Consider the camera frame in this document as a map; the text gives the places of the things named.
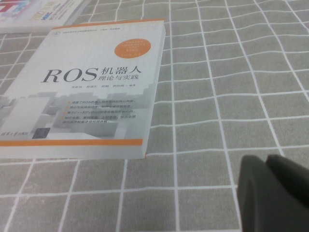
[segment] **book cover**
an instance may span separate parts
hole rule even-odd
[[[0,156],[144,157],[164,38],[160,19],[52,30],[0,99]]]
[[[0,0],[0,33],[49,31],[70,24],[90,0]]]

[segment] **book edge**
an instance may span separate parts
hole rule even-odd
[[[124,23],[141,23],[141,22],[152,22],[152,21],[164,21],[164,19],[163,18],[153,18],[153,19],[126,20],[126,21],[107,22],[107,23],[82,23],[82,24],[56,27],[56,28],[53,28],[52,30],[63,29],[63,28],[78,28],[78,27],[90,27],[90,26],[99,26],[99,25],[124,24]]]

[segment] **tablecloth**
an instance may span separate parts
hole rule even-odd
[[[239,232],[245,154],[309,167],[309,1],[93,0],[75,23],[164,18],[147,158],[1,159],[0,231]],[[0,35],[0,95],[46,33]]]

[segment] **publisher logo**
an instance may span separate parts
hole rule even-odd
[[[60,33],[61,33],[60,31],[55,31],[55,32],[53,32],[52,35],[59,35]]]

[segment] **book title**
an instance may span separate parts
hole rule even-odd
[[[47,82],[59,82],[60,80],[66,82],[73,81],[93,81],[93,80],[101,80],[101,81],[114,81],[114,80],[132,80],[138,79],[139,73],[141,71],[137,66],[132,69],[128,69],[128,67],[117,67],[117,68],[104,68],[99,70],[99,68],[90,68],[85,72],[81,69],[71,69],[66,72],[60,69],[51,69],[48,70],[47,76],[44,78],[41,83]]]

